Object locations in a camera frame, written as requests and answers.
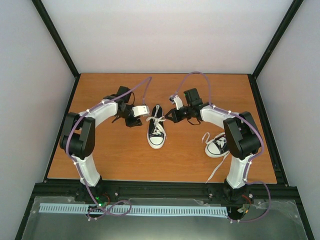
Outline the black sneaker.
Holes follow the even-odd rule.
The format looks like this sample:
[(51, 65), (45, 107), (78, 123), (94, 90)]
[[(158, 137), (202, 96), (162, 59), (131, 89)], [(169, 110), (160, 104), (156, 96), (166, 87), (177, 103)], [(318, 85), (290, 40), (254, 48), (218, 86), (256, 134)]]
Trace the black sneaker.
[(210, 139), (210, 133), (206, 132), (202, 137), (202, 141), (204, 141), (205, 136), (207, 136), (205, 140), (205, 153), (210, 158), (220, 158), (227, 156), (230, 151), (227, 146), (226, 134), (224, 132), (218, 134), (214, 138)]
[(148, 122), (147, 142), (151, 148), (160, 149), (167, 139), (167, 134), (164, 128), (165, 116), (163, 115), (163, 108), (156, 104), (152, 109), (151, 116), (146, 121)]

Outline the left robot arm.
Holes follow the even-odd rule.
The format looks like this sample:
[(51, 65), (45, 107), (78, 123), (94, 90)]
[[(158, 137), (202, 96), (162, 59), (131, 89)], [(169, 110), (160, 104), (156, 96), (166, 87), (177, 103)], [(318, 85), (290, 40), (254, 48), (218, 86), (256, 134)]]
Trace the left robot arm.
[(129, 104), (132, 93), (133, 90), (120, 86), (116, 94), (107, 95), (92, 108), (79, 113), (69, 112), (65, 117), (59, 145), (73, 161), (80, 182), (88, 186), (86, 195), (92, 201), (99, 201), (104, 195), (104, 188), (98, 185), (101, 175), (93, 159), (96, 128), (111, 117), (123, 118), (130, 128), (141, 126), (140, 117), (150, 113), (145, 103)]

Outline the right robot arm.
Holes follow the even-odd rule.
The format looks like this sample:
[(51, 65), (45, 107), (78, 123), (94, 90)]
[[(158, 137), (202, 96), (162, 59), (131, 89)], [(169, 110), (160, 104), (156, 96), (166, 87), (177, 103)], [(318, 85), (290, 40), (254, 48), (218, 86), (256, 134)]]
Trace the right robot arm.
[(228, 202), (235, 202), (245, 192), (248, 172), (259, 149), (264, 149), (262, 137), (250, 112), (235, 113), (204, 103), (196, 88), (186, 90), (187, 105), (175, 93), (169, 97), (175, 108), (165, 118), (178, 123), (184, 119), (211, 123), (223, 129), (226, 146), (231, 154), (229, 173), (224, 180), (223, 194)]

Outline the right black frame post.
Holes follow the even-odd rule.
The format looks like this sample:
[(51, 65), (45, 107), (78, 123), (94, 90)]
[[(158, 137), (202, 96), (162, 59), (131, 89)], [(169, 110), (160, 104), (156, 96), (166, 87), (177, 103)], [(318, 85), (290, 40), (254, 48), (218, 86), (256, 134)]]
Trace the right black frame post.
[(258, 78), (258, 76), (262, 72), (263, 68), (265, 67), (273, 51), (277, 47), (282, 36), (286, 32), (287, 28), (289, 27), (290, 23), (292, 22), (293, 18), (295, 17), (296, 13), (298, 12), (303, 2), (304, 0), (293, 0), (292, 3), (290, 4), (288, 10), (286, 11), (284, 17), (282, 18), (278, 28), (276, 29), (273, 37), (271, 38), (267, 48), (265, 49), (256, 68), (252, 73), (252, 76), (255, 80)]

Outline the black frame post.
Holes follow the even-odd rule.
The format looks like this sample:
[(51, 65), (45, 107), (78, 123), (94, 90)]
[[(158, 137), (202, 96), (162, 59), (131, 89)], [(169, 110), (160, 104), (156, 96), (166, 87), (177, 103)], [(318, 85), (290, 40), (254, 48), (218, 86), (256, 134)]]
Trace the black frame post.
[(290, 23), (292, 22), (293, 18), (295, 17), (296, 13), (298, 12), (303, 2), (304, 0), (293, 0), (292, 3), (290, 4), (288, 10), (286, 11), (284, 17), (282, 18), (278, 28), (276, 29), (273, 37), (271, 38), (267, 48), (265, 49), (256, 68), (252, 73), (252, 76), (255, 80), (258, 78), (258, 76), (262, 72), (263, 68), (265, 67), (273, 51), (277, 47), (282, 36), (286, 32), (287, 28), (289, 27)]
[(57, 28), (55, 27), (45, 5), (43, 4), (42, 0), (31, 0), (33, 3), (36, 11), (38, 12), (42, 22), (44, 23), (45, 27), (47, 28), (51, 38), (53, 39), (55, 45), (57, 46), (61, 56), (63, 57), (67, 67), (69, 68), (71, 74), (75, 79), (78, 79), (80, 76), (79, 71), (77, 70)]

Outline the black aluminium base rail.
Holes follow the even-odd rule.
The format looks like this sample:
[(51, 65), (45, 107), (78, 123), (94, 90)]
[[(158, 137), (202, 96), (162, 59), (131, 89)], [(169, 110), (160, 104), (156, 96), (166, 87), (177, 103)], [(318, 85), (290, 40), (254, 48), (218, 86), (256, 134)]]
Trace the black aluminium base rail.
[[(130, 198), (196, 199), (206, 203), (238, 203), (242, 196), (252, 195), (254, 200), (294, 200), (301, 202), (296, 187), (284, 184), (246, 185), (240, 189), (228, 188), (223, 183), (176, 183), (176, 182), (136, 182), (102, 181), (90, 187), (94, 197), (107, 194), (112, 202)], [(73, 197), (78, 202), (92, 202), (86, 187), (74, 180), (47, 180), (35, 184), (31, 198), (35, 197)]]

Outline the left black frame post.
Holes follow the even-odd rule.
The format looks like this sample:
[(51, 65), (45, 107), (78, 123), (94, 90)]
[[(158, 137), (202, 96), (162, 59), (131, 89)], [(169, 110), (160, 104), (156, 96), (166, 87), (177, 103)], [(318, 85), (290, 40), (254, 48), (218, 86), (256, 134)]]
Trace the left black frame post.
[(45, 27), (47, 28), (51, 38), (53, 39), (55, 45), (57, 46), (61, 56), (63, 57), (67, 67), (69, 68), (71, 74), (75, 79), (78, 79), (80, 76), (79, 71), (77, 70), (57, 28), (55, 27), (45, 5), (43, 4), (42, 0), (31, 0), (33, 3), (36, 11), (38, 12), (42, 22), (44, 23)]

